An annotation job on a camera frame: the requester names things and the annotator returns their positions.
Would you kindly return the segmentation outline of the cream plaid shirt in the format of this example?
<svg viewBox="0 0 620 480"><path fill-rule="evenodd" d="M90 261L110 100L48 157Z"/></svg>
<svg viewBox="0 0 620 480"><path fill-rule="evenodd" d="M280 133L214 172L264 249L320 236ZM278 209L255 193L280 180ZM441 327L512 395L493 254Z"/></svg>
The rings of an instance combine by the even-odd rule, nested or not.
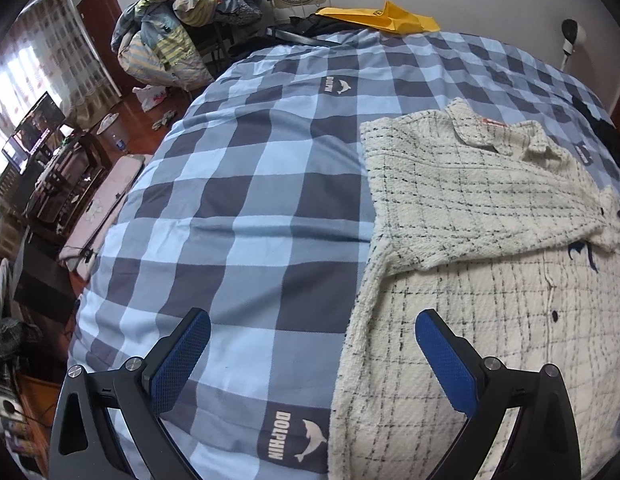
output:
<svg viewBox="0 0 620 480"><path fill-rule="evenodd" d="M414 335L439 313L484 356L559 367L584 478L620 451L620 198L534 120L464 100L361 127L374 231L341 352L333 479L424 479L463 416Z"/></svg>

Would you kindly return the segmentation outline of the dark wooden chair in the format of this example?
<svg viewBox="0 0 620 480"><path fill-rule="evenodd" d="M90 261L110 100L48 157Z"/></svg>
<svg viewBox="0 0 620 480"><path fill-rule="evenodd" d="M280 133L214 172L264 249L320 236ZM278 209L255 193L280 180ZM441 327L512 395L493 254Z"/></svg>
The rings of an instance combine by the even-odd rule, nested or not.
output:
<svg viewBox="0 0 620 480"><path fill-rule="evenodd" d="M110 169L100 140L75 130L34 186L24 212L30 229L50 240L67 238Z"/></svg>

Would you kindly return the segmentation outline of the blue checkered bed sheet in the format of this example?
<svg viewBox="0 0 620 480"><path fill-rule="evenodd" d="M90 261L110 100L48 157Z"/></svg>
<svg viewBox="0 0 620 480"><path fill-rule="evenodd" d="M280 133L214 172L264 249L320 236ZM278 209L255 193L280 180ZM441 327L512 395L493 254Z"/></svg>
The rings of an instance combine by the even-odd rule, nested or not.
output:
<svg viewBox="0 0 620 480"><path fill-rule="evenodd" d="M620 167L574 100L584 84L508 44L361 30L234 64L162 141L109 230L83 294L71 364L145 356L193 308L211 339L165 424L206 479L322 479L304 422L328 424L372 236L363 122L456 98L535 120L620 195Z"/></svg>

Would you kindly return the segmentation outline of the black garment on bed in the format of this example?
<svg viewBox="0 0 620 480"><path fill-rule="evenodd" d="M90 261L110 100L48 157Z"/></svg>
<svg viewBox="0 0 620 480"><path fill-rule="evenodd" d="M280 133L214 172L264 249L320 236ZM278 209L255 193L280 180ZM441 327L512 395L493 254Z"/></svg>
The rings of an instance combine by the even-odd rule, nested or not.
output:
<svg viewBox="0 0 620 480"><path fill-rule="evenodd" d="M576 96L571 98L572 105L585 118L598 140L605 145L616 166L620 168L620 132L610 122L596 118L590 109Z"/></svg>

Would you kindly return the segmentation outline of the television screen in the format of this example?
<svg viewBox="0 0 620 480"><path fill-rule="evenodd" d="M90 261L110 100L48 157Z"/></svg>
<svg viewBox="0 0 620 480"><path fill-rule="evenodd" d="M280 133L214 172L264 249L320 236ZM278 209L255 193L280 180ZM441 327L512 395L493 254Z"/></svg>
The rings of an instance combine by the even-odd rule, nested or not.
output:
<svg viewBox="0 0 620 480"><path fill-rule="evenodd" d="M65 122L60 107L48 92L44 92L4 143L3 156L19 174L24 174L37 154L52 154L48 139L59 133Z"/></svg>

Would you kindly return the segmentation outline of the white standing lamp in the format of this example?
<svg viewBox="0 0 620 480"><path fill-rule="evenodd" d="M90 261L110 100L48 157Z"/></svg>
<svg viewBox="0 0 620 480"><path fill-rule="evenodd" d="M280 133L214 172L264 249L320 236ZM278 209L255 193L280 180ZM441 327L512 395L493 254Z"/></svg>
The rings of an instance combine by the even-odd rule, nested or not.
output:
<svg viewBox="0 0 620 480"><path fill-rule="evenodd" d="M573 18L566 18L561 22L561 33L562 36L564 36L564 43L562 44L562 53L564 53L564 57L561 61L560 70L564 72L569 58L571 58L574 51L582 47L586 41L586 31L585 28Z"/></svg>

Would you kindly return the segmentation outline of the pile of bedding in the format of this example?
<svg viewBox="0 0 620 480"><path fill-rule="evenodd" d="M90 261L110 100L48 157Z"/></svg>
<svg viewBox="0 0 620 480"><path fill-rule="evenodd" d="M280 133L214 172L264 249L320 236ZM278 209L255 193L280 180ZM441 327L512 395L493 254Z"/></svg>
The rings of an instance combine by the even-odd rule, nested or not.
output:
<svg viewBox="0 0 620 480"><path fill-rule="evenodd" d="M262 0L138 0L121 13L110 49L121 68L151 86L203 88L212 81L197 44L217 25L252 30Z"/></svg>

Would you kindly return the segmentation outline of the dark red door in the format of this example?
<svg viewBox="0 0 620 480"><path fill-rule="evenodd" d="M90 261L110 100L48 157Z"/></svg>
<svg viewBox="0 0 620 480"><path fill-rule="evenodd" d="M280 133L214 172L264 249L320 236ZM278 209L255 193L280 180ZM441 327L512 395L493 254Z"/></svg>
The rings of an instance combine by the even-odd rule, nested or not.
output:
<svg viewBox="0 0 620 480"><path fill-rule="evenodd" d="M107 73L121 94L128 96L136 80L121 68L116 53L110 49L110 39L121 14L118 0L81 0L77 9Z"/></svg>

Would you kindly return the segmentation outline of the yellow bag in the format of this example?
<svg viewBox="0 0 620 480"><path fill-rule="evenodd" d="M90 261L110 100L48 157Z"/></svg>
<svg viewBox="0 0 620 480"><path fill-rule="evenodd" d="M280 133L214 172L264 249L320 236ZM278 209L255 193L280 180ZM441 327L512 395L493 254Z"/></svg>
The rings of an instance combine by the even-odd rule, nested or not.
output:
<svg viewBox="0 0 620 480"><path fill-rule="evenodd" d="M382 9L334 8L329 6L318 10L316 14L324 18L333 18L334 20L397 35L439 32L441 30L438 22L431 16L412 13L391 1L386 1Z"/></svg>

